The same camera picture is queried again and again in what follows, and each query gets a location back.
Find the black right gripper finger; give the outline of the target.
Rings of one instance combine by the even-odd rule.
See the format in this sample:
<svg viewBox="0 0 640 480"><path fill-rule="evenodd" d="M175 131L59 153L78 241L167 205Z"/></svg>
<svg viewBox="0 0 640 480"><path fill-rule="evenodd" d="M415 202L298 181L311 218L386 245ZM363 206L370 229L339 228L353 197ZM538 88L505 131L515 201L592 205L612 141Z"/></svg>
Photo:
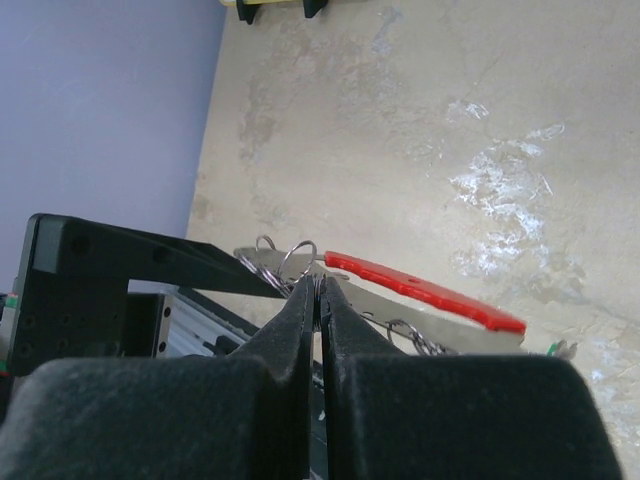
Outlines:
<svg viewBox="0 0 640 480"><path fill-rule="evenodd" d="M544 355L411 356L320 288L333 479L618 479L581 375Z"/></svg>

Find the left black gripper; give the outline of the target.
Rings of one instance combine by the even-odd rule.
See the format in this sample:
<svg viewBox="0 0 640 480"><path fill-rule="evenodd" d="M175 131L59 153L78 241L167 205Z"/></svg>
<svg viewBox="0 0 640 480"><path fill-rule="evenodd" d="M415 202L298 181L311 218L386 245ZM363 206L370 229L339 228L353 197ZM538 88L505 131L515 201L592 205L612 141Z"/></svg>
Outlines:
<svg viewBox="0 0 640 480"><path fill-rule="evenodd" d="M225 357L56 360L166 354L168 299L130 280L281 293L208 243L54 214L29 226L36 270L15 282L7 370L42 366L2 425L3 478L308 477L312 280Z"/></svg>

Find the red-handled metal key organizer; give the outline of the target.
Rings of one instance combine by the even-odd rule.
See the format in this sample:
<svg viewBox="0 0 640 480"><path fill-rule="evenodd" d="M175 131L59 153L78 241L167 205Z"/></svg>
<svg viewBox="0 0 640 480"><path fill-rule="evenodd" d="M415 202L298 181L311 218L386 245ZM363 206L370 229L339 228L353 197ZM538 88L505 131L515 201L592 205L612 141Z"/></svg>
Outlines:
<svg viewBox="0 0 640 480"><path fill-rule="evenodd" d="M522 354L526 324L509 313L414 275L354 256L320 253L310 240L288 251L263 235L234 255L288 295L304 275L337 281L350 306L420 354Z"/></svg>

